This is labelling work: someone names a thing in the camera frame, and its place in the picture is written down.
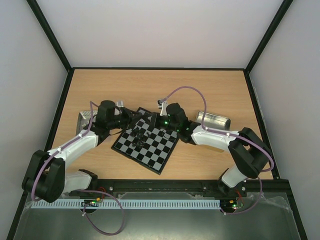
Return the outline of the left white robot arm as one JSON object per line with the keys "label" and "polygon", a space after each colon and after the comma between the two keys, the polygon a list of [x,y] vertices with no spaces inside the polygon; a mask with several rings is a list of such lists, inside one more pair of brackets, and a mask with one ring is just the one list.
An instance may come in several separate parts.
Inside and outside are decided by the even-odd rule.
{"label": "left white robot arm", "polygon": [[67,173],[67,168],[106,140],[111,130],[124,131],[142,116],[142,113],[117,106],[111,100],[102,101],[97,112],[90,110],[88,124],[72,139],[56,148],[33,153],[22,189],[31,194],[33,201],[44,200],[48,203],[56,201],[63,193],[88,190],[96,175],[83,169]]}

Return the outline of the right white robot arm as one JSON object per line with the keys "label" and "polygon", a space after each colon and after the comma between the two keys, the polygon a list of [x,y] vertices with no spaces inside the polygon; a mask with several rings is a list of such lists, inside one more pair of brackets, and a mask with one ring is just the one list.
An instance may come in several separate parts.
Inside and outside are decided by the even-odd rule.
{"label": "right white robot arm", "polygon": [[151,112],[142,117],[151,127],[175,131],[178,138],[188,144],[213,147],[233,158],[234,166],[226,169],[217,181],[218,191],[229,196],[241,182],[256,179],[267,163],[272,169],[272,154],[268,146],[250,128],[240,131],[208,128],[189,120],[178,103],[162,106],[161,112]]}

